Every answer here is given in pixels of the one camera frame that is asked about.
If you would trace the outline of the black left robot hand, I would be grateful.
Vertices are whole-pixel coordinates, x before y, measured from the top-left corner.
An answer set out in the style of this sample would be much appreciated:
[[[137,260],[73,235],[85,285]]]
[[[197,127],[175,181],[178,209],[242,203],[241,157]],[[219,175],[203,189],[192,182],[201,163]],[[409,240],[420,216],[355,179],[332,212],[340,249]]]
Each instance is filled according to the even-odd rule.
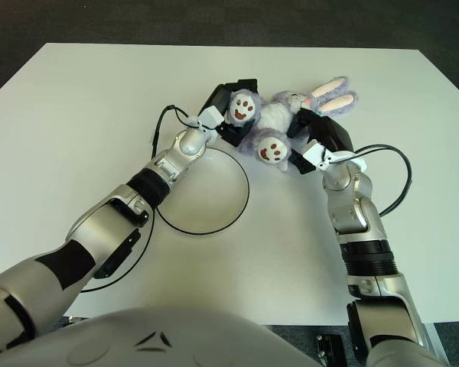
[[[220,84],[201,109],[203,111],[209,106],[217,108],[224,120],[216,127],[216,132],[233,147],[240,145],[260,119],[262,99],[257,86],[257,79]]]

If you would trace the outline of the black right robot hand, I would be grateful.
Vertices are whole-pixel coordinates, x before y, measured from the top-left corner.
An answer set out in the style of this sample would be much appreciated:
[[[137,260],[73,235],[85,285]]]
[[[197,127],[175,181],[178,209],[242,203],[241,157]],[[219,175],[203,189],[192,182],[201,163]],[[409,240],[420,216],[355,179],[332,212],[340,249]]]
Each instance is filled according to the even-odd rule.
[[[307,174],[317,168],[326,167],[329,153],[353,151],[353,144],[346,129],[328,116],[318,115],[309,109],[300,109],[291,118],[286,132],[291,142],[291,153],[288,162],[294,165],[300,174]],[[318,148],[318,166],[309,162],[302,154],[311,141],[316,140]]]

